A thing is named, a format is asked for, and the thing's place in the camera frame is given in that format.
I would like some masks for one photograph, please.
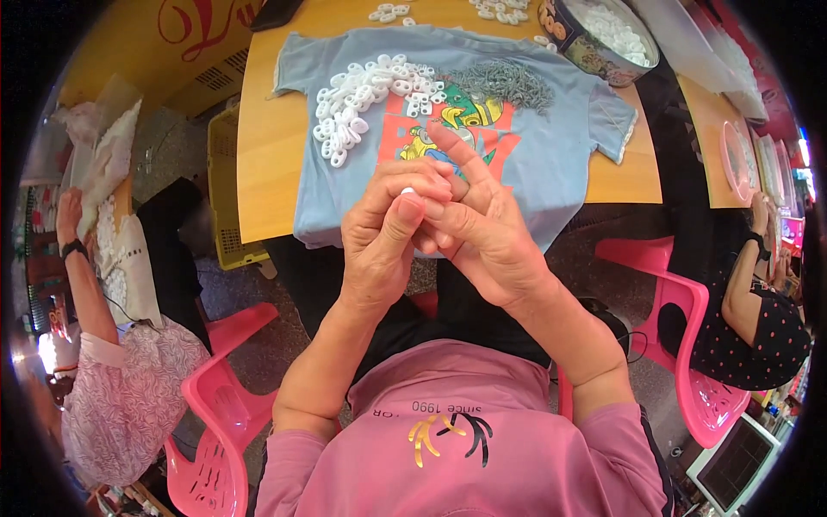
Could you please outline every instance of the yellow wall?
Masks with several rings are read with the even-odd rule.
[[[260,8],[261,0],[117,0],[75,52],[60,102],[94,101],[119,74],[143,93],[141,111],[152,112],[249,46],[246,26]],[[195,114],[218,100],[191,98],[185,112]]]

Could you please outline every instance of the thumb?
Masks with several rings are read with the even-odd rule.
[[[397,196],[385,214],[382,229],[374,243],[389,256],[402,256],[424,217],[425,200],[418,194],[410,192]]]
[[[425,199],[425,218],[437,230],[484,250],[497,240],[499,224],[462,203]]]

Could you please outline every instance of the pink plate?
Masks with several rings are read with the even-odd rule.
[[[735,195],[747,206],[753,196],[749,188],[749,167],[741,139],[735,127],[724,122],[721,132],[721,160],[724,162],[724,173]]]

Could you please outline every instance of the black watch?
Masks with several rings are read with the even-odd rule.
[[[74,239],[69,244],[64,244],[62,248],[60,248],[60,258],[63,259],[63,262],[66,262],[66,257],[72,251],[80,251],[80,253],[86,257],[86,261],[89,260],[89,252],[86,251],[86,246],[80,241],[80,239]]]
[[[772,254],[764,247],[764,237],[761,237],[756,232],[750,232],[747,235],[747,241],[755,241],[758,243],[758,259],[760,261],[769,261]]]

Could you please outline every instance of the light blue t-shirt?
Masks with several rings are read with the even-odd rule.
[[[331,88],[330,78],[347,72],[350,63],[364,65],[380,54],[405,54],[408,62],[437,70],[509,60],[542,78],[552,90],[553,102],[544,114],[515,109],[501,100],[463,92],[448,78],[446,102],[435,104],[431,115],[414,119],[405,115],[407,101],[391,93],[361,113],[370,130],[336,169],[322,158],[321,145],[311,132],[316,94]],[[589,155],[597,149],[620,163],[637,118],[636,110],[603,79],[529,40],[428,25],[354,29],[334,38],[292,33],[279,54],[274,92],[290,90],[308,96],[311,120],[293,226],[294,235],[309,248],[342,246],[342,216],[361,198],[380,161],[420,156],[449,161],[423,130],[430,117],[460,133],[495,177],[514,187],[528,230],[546,251],[586,198]]]

